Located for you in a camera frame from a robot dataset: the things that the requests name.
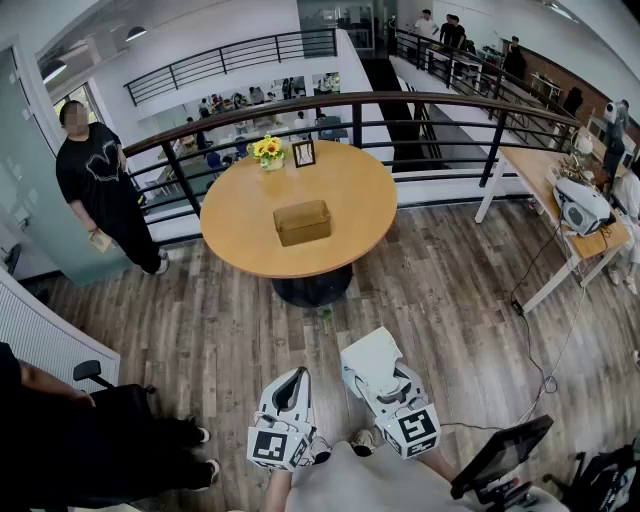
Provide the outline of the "person's shoe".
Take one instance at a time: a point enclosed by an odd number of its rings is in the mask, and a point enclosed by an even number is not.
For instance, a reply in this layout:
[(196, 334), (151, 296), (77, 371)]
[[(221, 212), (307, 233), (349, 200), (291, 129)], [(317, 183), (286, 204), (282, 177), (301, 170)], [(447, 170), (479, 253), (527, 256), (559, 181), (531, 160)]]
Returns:
[(321, 436), (316, 436), (309, 447), (310, 458), (313, 465), (318, 465), (326, 462), (332, 453), (332, 447)]
[(350, 442), (353, 452), (358, 457), (369, 457), (375, 451), (374, 436), (368, 429), (359, 430)]

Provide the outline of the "person's right shoe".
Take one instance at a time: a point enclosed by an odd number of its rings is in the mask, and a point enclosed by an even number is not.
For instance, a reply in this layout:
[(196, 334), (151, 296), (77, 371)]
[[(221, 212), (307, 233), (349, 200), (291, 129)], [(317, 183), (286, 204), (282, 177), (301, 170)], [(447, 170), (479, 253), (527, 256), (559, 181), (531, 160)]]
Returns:
[(374, 436), (368, 429), (359, 430), (350, 442), (353, 452), (358, 457), (369, 457), (375, 451)]

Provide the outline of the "black red handheld device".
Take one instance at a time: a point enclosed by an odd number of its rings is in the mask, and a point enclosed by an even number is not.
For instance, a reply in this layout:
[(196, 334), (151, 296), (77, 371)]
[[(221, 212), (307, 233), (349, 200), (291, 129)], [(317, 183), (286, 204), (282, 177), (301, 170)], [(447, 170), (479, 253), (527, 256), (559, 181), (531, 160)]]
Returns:
[(492, 488), (476, 490), (476, 498), (486, 506), (485, 512), (506, 512), (515, 505), (522, 505), (530, 498), (531, 482), (520, 483), (513, 478)]

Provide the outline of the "dark picture frame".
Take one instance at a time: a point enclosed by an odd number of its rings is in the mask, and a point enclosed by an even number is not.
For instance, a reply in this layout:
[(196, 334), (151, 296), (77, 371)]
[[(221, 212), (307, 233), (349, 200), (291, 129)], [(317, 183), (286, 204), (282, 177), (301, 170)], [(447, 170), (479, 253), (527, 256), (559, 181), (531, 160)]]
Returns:
[(314, 143), (311, 139), (293, 143), (291, 146), (294, 164), (302, 168), (316, 163)]

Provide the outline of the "white rounded device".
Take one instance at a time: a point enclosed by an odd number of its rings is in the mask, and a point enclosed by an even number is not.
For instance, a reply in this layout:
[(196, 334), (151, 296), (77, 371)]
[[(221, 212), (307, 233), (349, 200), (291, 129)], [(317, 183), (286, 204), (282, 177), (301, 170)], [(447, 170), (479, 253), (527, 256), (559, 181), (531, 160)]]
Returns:
[(607, 199), (588, 185), (561, 177), (553, 186), (553, 195), (561, 223), (580, 237), (590, 236), (616, 221)]

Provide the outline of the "person's beige clothing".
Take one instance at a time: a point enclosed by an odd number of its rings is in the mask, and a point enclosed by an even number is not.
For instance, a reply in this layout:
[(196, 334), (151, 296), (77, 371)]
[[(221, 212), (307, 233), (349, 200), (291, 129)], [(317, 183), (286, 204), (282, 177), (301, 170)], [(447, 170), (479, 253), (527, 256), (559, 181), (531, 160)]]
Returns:
[(443, 476), (389, 445), (363, 457), (340, 441), (319, 456), (294, 473), (285, 512), (488, 512), (474, 499), (454, 499)]

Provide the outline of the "black monitor on stand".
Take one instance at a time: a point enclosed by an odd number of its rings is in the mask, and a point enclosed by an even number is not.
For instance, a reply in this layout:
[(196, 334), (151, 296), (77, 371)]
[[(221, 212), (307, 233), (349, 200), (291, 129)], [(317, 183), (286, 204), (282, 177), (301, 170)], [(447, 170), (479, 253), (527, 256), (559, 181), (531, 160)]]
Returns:
[(530, 453), (553, 424), (554, 420), (549, 415), (543, 415), (495, 432), (451, 482), (451, 497), (460, 500), (468, 493), (475, 494), (476, 490), (503, 484), (499, 480), (529, 459)]

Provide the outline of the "white ribbed panel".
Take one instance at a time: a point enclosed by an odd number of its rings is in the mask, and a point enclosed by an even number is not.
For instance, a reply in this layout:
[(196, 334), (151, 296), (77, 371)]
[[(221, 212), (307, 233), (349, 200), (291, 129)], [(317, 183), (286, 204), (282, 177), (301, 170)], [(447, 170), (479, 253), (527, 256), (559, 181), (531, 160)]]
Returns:
[(100, 389), (92, 381), (73, 379), (74, 368), (89, 360), (100, 362), (104, 380), (113, 385), (119, 383), (118, 353), (51, 311), (2, 268), (0, 342), (9, 344), (17, 358), (76, 389)]

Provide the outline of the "black backpack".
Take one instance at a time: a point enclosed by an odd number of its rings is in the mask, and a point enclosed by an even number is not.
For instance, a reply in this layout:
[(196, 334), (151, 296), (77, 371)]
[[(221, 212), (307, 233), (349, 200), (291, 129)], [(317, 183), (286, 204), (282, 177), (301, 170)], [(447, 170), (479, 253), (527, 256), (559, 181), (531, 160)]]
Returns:
[(571, 512), (640, 512), (640, 437), (585, 465), (584, 452), (564, 496)]

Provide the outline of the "white tissue pack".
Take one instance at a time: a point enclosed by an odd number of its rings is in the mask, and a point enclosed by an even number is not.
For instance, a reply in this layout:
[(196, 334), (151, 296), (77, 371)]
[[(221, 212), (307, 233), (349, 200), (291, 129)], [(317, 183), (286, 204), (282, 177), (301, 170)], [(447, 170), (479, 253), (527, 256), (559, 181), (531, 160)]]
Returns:
[(401, 357), (391, 333), (385, 327), (379, 327), (343, 349), (340, 366), (344, 363), (353, 368), (368, 384), (373, 396), (388, 396), (399, 386), (394, 369)]

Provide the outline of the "person's right forearm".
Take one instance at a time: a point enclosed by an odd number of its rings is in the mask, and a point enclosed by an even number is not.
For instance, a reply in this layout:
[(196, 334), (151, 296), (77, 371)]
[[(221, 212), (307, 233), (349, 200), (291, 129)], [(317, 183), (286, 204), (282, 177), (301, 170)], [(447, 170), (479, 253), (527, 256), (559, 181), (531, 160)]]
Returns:
[(457, 471), (436, 450), (431, 450), (419, 455), (417, 460), (449, 483), (457, 476)]

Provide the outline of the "wooden tissue box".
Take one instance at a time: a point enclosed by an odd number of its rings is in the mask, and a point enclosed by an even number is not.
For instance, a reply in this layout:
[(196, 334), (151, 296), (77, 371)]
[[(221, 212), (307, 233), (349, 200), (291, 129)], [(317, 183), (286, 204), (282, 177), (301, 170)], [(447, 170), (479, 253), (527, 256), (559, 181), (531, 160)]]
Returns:
[(273, 212), (276, 232), (283, 247), (290, 247), (331, 235), (331, 214), (324, 200), (298, 203)]

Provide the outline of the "black balcony railing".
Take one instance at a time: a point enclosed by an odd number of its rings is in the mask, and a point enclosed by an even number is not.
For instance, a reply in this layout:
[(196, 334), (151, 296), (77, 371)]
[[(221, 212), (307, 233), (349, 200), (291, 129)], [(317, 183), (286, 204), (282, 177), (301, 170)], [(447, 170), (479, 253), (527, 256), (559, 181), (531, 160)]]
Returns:
[(182, 58), (123, 85), (137, 106), (157, 96), (209, 78), (306, 58), (335, 57), (337, 30), (311, 29), (261, 36)]

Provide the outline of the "black metal railing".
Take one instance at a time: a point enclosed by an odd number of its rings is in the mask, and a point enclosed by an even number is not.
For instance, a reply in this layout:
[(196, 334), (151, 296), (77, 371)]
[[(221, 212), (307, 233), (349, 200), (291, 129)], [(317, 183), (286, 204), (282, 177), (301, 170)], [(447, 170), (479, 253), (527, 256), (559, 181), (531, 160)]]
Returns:
[[(427, 109), (435, 105), (474, 108), (488, 113), (488, 121), (450, 120), (448, 126), (478, 128), (479, 138), (470, 137), (465, 145), (487, 149), (479, 158), (444, 158), (422, 153), (418, 158), (398, 159), (398, 148), (458, 145), (454, 139), (428, 139), (426, 133), (436, 126)], [(246, 110), (234, 110), (187, 123), (138, 142), (125, 150), (128, 157), (137, 156), (152, 149), (160, 149), (158, 163), (139, 170), (140, 175), (155, 169), (167, 168), (172, 178), (161, 182), (162, 187), (177, 185), (178, 196), (166, 200), (170, 211), (162, 212), (159, 204), (144, 205), (141, 211), (147, 225), (166, 226), (173, 221), (198, 215), (205, 194), (195, 192), (192, 181), (218, 175), (226, 170), (221, 164), (210, 170), (191, 176), (185, 174), (183, 163), (211, 152), (222, 152), (258, 141), (256, 135), (245, 135), (241, 140), (221, 142), (202, 150), (176, 155), (173, 144), (199, 132), (232, 126), (241, 121), (306, 110), (344, 107), (349, 114), (337, 122), (322, 121), (307, 127), (307, 132), (320, 135), (331, 132), (337, 141), (345, 141), (356, 148), (371, 151), (374, 157), (391, 173), (394, 182), (401, 187), (399, 203), (403, 207), (441, 206), (467, 204), (480, 201), (497, 171), (498, 153), (502, 149), (533, 149), (566, 154), (569, 151), (570, 134), (580, 128), (577, 119), (561, 108), (550, 111), (531, 106), (516, 105), (482, 96), (451, 95), (443, 93), (377, 91), (337, 95), (304, 97), (285, 100), (277, 104), (264, 104)]]

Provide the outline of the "black office chair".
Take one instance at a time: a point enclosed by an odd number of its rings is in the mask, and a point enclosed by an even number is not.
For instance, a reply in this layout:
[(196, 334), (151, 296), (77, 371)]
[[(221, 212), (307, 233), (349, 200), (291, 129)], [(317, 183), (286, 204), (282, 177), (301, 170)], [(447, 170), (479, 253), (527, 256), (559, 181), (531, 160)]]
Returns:
[(78, 364), (73, 370), (76, 382), (89, 380), (100, 389), (90, 393), (98, 409), (107, 414), (109, 419), (119, 419), (133, 425), (142, 425), (153, 419), (149, 397), (156, 392), (153, 385), (141, 386), (127, 384), (116, 386), (101, 376), (102, 369), (98, 360), (88, 360)]

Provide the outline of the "person's left forearm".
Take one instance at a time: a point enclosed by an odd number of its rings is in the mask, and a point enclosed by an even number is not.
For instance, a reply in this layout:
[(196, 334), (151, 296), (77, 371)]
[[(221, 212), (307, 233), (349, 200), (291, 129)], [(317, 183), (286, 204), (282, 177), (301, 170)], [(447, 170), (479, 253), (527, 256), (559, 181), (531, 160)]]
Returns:
[(264, 496), (260, 512), (285, 512), (291, 490), (293, 473), (274, 470)]

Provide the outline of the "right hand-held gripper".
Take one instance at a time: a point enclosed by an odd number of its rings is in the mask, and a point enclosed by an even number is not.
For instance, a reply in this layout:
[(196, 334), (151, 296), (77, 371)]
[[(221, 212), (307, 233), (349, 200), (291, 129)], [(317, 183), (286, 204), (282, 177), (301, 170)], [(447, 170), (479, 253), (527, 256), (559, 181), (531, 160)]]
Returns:
[(438, 445), (441, 427), (435, 406), (429, 402), (422, 379), (414, 370), (396, 363), (394, 377), (400, 389), (387, 397), (370, 394), (368, 384), (344, 363), (341, 376), (352, 394), (367, 402), (383, 440), (402, 459), (417, 457)]

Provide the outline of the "sunflower bouquet in pot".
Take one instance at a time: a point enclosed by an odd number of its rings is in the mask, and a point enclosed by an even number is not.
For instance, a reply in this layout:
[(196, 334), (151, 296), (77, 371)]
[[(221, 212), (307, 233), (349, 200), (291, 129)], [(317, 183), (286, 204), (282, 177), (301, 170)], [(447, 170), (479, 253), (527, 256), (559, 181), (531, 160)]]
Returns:
[(287, 148), (279, 137), (265, 135), (261, 140), (248, 144), (247, 152), (262, 170), (270, 172), (284, 166)]

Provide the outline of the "round wooden table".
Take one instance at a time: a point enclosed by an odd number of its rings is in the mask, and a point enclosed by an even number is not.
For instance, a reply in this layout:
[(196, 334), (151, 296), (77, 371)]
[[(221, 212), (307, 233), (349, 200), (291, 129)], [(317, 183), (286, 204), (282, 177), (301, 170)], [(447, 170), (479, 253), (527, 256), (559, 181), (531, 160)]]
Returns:
[[(299, 307), (319, 307), (341, 298), (352, 265), (387, 234), (396, 215), (391, 173), (362, 149), (331, 141), (314, 143), (316, 163), (297, 168), (292, 155), (270, 172), (251, 158), (226, 170), (201, 206), (201, 232), (211, 251), (245, 272), (270, 279), (277, 294)], [(273, 212), (324, 200), (331, 235), (283, 247)]]

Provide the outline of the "person's left shoe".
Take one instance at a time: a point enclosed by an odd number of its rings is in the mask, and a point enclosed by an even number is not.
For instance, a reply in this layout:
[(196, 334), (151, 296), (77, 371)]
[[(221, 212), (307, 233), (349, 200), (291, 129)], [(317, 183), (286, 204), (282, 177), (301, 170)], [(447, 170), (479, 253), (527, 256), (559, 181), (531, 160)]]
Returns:
[(332, 447), (321, 436), (316, 436), (309, 447), (310, 458), (313, 465), (318, 465), (326, 462), (332, 453)]

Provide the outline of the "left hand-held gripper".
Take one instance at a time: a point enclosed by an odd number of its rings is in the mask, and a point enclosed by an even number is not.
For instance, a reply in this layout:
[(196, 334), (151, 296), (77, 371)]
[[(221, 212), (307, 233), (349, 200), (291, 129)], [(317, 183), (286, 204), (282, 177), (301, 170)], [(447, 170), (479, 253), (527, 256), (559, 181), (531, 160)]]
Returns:
[(311, 377), (305, 367), (279, 376), (264, 390), (255, 424), (248, 428), (247, 459), (272, 470), (294, 471), (312, 464)]

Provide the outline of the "white-legged wooden desk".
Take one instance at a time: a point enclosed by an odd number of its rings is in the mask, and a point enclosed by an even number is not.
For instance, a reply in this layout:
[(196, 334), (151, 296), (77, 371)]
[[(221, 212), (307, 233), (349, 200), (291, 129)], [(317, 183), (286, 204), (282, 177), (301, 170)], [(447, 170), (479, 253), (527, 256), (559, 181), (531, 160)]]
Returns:
[(578, 269), (581, 262), (596, 258), (598, 260), (596, 266), (579, 280), (580, 286), (586, 287), (630, 240), (630, 235), (621, 220), (610, 225), (603, 234), (591, 234), (587, 237), (572, 235), (566, 227), (561, 225), (561, 208), (553, 196), (552, 184), (546, 179), (549, 168), (559, 167), (560, 163), (561, 155), (555, 152), (502, 148), (493, 176), (486, 184), (483, 200), (475, 215), (475, 222), (480, 224), (494, 199), (503, 174), (507, 171), (514, 172), (523, 181), (529, 193), (540, 203), (543, 211), (558, 229), (561, 239), (568, 243), (569, 255), (565, 257), (564, 265), (522, 305), (523, 313), (532, 311), (565, 278)]

